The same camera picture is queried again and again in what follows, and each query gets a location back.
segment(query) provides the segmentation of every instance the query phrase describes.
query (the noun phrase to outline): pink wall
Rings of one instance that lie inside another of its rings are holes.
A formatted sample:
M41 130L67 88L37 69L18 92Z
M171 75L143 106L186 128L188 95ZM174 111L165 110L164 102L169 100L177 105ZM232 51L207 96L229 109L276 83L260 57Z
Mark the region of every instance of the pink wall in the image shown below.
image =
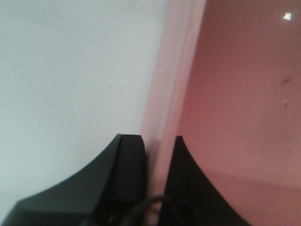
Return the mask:
M179 135L251 224L300 225L299 0L207 2Z

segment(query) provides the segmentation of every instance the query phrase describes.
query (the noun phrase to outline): dark spot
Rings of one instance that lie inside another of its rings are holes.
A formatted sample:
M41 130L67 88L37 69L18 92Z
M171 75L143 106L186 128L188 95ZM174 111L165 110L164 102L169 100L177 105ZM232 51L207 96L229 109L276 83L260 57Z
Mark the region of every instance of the dark spot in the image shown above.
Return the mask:
M286 83L288 83L290 81L291 81L291 78L282 79L281 85L284 85L284 84L286 84Z

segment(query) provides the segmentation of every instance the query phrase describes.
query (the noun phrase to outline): black wire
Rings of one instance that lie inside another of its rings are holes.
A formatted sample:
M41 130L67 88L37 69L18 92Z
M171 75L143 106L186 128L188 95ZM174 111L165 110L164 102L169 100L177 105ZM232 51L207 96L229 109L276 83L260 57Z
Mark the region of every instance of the black wire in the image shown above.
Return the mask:
M177 218L178 222L181 225L185 225L183 223L183 220L181 219L178 211L175 208L175 204L173 201L166 197L166 196L157 196L153 198L146 199L142 201L141 203L137 204L132 208L132 210L125 215L123 220L120 223L120 226L133 226L135 221L153 204L157 202L162 202L164 204L167 204L169 208L171 209L173 215Z

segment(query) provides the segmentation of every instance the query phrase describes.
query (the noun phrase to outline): white wall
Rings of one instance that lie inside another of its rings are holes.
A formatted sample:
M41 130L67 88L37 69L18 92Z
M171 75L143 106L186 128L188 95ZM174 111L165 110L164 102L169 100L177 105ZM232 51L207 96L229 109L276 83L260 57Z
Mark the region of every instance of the white wall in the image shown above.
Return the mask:
M0 221L139 133L167 2L0 1Z

